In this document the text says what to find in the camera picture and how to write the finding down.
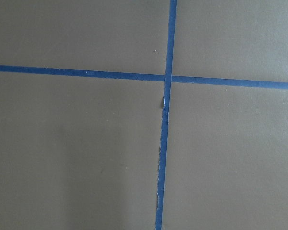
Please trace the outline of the brown paper table cover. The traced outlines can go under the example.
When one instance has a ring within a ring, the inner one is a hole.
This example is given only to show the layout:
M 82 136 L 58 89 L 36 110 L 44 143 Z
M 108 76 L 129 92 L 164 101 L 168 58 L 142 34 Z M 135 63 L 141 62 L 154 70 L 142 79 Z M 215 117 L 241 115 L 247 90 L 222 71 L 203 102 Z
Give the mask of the brown paper table cover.
M 0 0 L 0 230 L 288 230 L 288 0 Z

